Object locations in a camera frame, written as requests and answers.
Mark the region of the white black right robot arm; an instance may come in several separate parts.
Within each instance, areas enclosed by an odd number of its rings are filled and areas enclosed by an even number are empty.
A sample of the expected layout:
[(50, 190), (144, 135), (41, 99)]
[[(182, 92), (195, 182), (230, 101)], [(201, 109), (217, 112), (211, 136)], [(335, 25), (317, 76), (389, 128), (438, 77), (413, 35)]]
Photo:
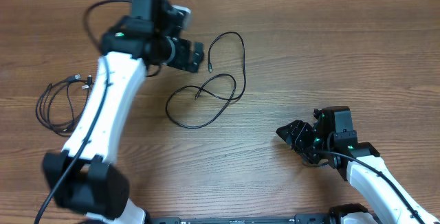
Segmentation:
[(313, 111), (315, 122), (294, 120), (276, 134), (300, 156), (305, 166), (329, 166), (372, 207), (346, 204), (331, 208), (325, 223), (438, 223), (392, 176), (378, 150), (359, 142), (347, 106)]

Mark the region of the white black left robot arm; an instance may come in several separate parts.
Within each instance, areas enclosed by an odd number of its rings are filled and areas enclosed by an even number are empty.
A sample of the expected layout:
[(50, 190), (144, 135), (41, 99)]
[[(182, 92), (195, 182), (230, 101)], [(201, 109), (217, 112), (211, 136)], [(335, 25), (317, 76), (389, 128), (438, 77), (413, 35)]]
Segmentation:
[(190, 9), (169, 0), (129, 0), (131, 12), (95, 40), (100, 57), (80, 121), (59, 153), (47, 153), (47, 201), (84, 214), (92, 223), (150, 223), (129, 197), (129, 181), (116, 168), (132, 101), (151, 65), (195, 73), (202, 43), (182, 39)]

